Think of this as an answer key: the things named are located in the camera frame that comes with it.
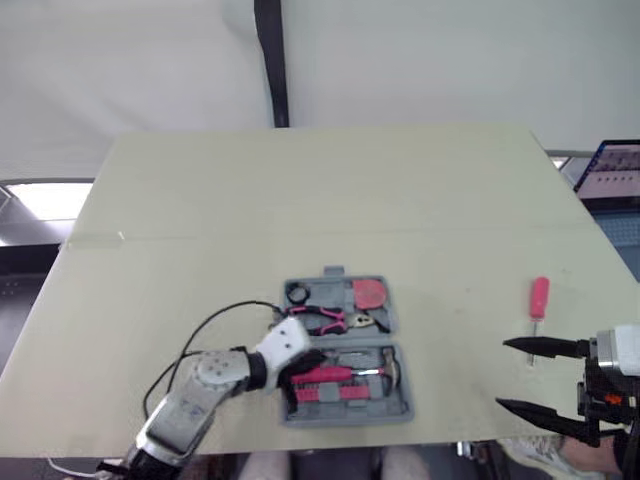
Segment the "ceiling light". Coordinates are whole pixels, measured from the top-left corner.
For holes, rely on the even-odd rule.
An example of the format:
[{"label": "ceiling light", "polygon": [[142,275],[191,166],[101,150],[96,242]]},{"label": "ceiling light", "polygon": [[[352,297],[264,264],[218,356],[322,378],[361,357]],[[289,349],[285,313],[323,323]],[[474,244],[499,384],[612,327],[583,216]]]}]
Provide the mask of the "ceiling light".
[{"label": "ceiling light", "polygon": [[39,220],[73,220],[89,195],[91,183],[26,183],[7,185]]},{"label": "ceiling light", "polygon": [[567,160],[569,160],[569,157],[551,157],[551,161],[556,168],[562,167]]}]

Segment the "pink pliers handle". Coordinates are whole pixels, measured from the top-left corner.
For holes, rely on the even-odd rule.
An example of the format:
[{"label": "pink pliers handle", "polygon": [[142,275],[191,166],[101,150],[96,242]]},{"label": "pink pliers handle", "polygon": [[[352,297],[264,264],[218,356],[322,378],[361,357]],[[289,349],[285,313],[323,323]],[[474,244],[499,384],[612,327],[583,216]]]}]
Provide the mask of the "pink pliers handle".
[{"label": "pink pliers handle", "polygon": [[325,308],[316,307],[315,305],[302,305],[300,307],[291,307],[285,310],[287,314],[300,314],[300,313],[313,313],[315,315],[322,315],[323,317],[331,318],[335,320],[329,325],[317,328],[309,332],[311,335],[322,336],[328,333],[336,333],[338,335],[347,331],[347,324],[345,323],[345,314],[340,308]]}]

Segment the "red screwdriver handle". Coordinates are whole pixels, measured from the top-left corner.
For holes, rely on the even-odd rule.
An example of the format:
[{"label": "red screwdriver handle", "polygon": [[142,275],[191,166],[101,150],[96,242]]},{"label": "red screwdriver handle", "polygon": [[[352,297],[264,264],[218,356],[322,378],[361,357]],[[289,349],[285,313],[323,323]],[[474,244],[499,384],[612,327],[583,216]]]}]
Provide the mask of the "red screwdriver handle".
[{"label": "red screwdriver handle", "polygon": [[318,367],[307,373],[294,375],[291,377],[291,381],[296,385],[302,383],[346,382],[351,380],[351,376],[349,367]]},{"label": "red screwdriver handle", "polygon": [[545,316],[547,303],[549,302],[549,279],[538,277],[531,287],[531,299],[529,303],[529,316],[534,322],[540,322]]}]

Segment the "black cable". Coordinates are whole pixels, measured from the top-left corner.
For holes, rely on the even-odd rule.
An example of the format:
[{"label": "black cable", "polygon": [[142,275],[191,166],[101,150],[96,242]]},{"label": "black cable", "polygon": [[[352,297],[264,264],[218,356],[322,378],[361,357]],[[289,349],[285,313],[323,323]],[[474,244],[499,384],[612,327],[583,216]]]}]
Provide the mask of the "black cable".
[{"label": "black cable", "polygon": [[237,308],[237,307],[242,307],[242,306],[245,306],[245,305],[262,305],[264,307],[269,307],[274,312],[278,313],[279,315],[282,315],[282,311],[280,310],[280,307],[278,307],[277,305],[274,305],[273,303],[263,302],[261,300],[245,300],[244,302],[233,303],[233,304],[228,305],[228,306],[226,306],[224,308],[221,308],[217,312],[209,315],[193,331],[193,333],[189,337],[189,340],[187,340],[187,343],[184,344],[184,347],[182,348],[182,351],[180,352],[180,355],[178,355],[178,359],[173,363],[174,366],[173,366],[173,371],[171,372],[171,377],[169,378],[169,384],[167,385],[167,393],[169,393],[171,391],[171,387],[173,386],[173,381],[176,378],[176,373],[178,372],[178,368],[180,368],[180,362],[182,362],[182,359],[184,358],[187,350],[189,349],[189,345],[191,345],[191,342],[196,337],[196,335],[198,335],[198,333],[200,333],[200,330],[202,330],[211,320],[216,318],[218,315],[221,315],[221,314],[223,314],[225,312],[228,312],[229,310],[232,310],[232,309]]},{"label": "black cable", "polygon": [[[637,399],[640,398],[640,382],[632,382],[633,396]],[[640,448],[640,408],[636,406],[635,415],[631,424],[631,432],[629,433],[629,440],[627,443],[627,451],[624,455],[624,461],[622,463],[622,478],[624,480],[635,480],[637,477],[638,468],[638,448]]]},{"label": "black cable", "polygon": [[[200,355],[201,353],[203,353],[203,350],[195,350],[193,352],[187,352],[182,356],[181,359],[183,360],[183,359],[185,359],[187,357],[192,357],[194,355]],[[164,371],[160,374],[160,376],[158,378],[156,378],[156,381],[153,382],[153,384],[149,387],[149,389],[147,390],[147,393],[144,394],[144,398],[142,399],[142,413],[144,414],[144,419],[145,420],[149,419],[149,405],[148,405],[149,397],[151,396],[153,391],[156,389],[158,384],[162,381],[162,379],[174,367],[176,362],[177,362],[177,360],[174,360],[171,365],[169,365],[167,368],[165,368]]]}]

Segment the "floor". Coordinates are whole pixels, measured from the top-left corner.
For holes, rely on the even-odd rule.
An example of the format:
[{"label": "floor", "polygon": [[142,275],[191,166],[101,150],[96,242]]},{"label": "floor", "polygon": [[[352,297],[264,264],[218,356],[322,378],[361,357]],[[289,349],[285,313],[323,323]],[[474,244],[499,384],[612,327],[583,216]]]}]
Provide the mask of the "floor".
[{"label": "floor", "polygon": [[[45,277],[44,274],[0,276],[0,374],[18,340]],[[481,478],[478,476],[474,464],[458,457],[451,445],[422,446],[419,449],[425,461],[430,465],[433,480]],[[352,455],[357,455],[359,450],[364,449],[343,451],[341,456],[348,459]],[[317,471],[318,462],[322,464],[323,458],[327,454],[332,455],[331,452],[318,452],[313,456],[308,456],[303,462],[308,463],[309,468]],[[94,472],[99,459],[67,458],[58,459],[56,462],[60,466],[72,470]],[[505,468],[511,473],[512,478],[523,480],[550,478],[540,471],[522,467],[508,459],[505,462]],[[66,477],[66,475],[52,470],[46,460],[42,458],[0,458],[0,478],[2,479],[59,480]]]}]

